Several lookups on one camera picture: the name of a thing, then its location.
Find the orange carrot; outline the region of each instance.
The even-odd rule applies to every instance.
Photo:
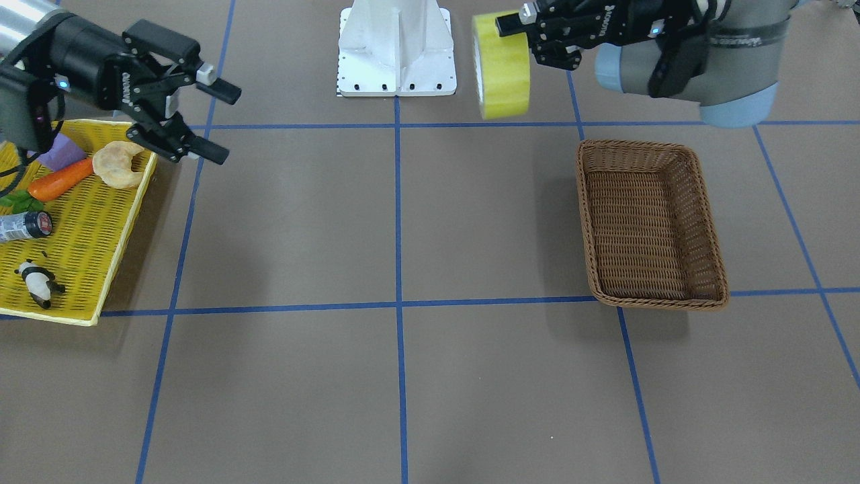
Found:
[[[40,202],[49,202],[68,191],[78,182],[93,174],[93,159],[85,158],[62,170],[33,180],[27,192]]]

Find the toy panda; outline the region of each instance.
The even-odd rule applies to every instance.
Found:
[[[51,307],[51,294],[65,292],[65,286],[54,282],[56,278],[54,274],[44,267],[33,264],[33,259],[27,259],[27,262],[15,269],[15,273],[21,275],[33,301],[36,301],[42,309]]]

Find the yellow plastic basket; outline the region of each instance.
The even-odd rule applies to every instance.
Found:
[[[110,141],[126,140],[130,126],[127,122],[75,120],[66,121],[62,133],[92,156]],[[136,189],[113,189],[98,176],[90,175],[57,200],[46,202],[45,211],[54,225],[51,235],[0,244],[0,313],[96,325],[156,162],[157,155],[148,150],[134,158],[132,169],[144,173]],[[0,171],[17,163],[15,148],[7,143],[0,149]],[[18,188],[26,188],[49,172],[38,162],[31,164]],[[14,179],[0,178],[0,187]],[[0,214],[9,213],[9,208],[0,207]],[[65,294],[52,297],[50,309],[35,304],[24,281],[15,273],[28,258],[53,272],[57,283],[66,287]]]

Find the bottle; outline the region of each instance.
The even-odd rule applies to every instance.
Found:
[[[18,239],[41,239],[51,235],[53,221],[47,212],[0,215],[0,243]]]

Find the tape roll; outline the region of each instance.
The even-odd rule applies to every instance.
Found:
[[[485,120],[529,110],[531,60],[525,34],[500,37],[495,19],[516,10],[472,17],[475,74],[481,116]]]

